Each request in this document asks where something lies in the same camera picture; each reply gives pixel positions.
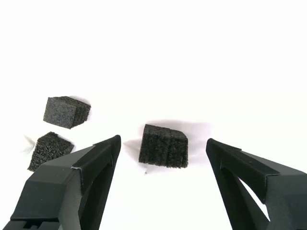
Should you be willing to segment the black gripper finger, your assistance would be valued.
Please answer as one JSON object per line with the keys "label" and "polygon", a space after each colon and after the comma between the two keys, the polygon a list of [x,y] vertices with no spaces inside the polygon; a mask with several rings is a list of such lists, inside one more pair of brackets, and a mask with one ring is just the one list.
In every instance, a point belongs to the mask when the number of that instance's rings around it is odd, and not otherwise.
{"label": "black gripper finger", "polygon": [[305,230],[307,174],[208,139],[206,153],[234,230]]}
{"label": "black gripper finger", "polygon": [[97,230],[121,149],[121,137],[43,163],[25,182],[12,230]]}

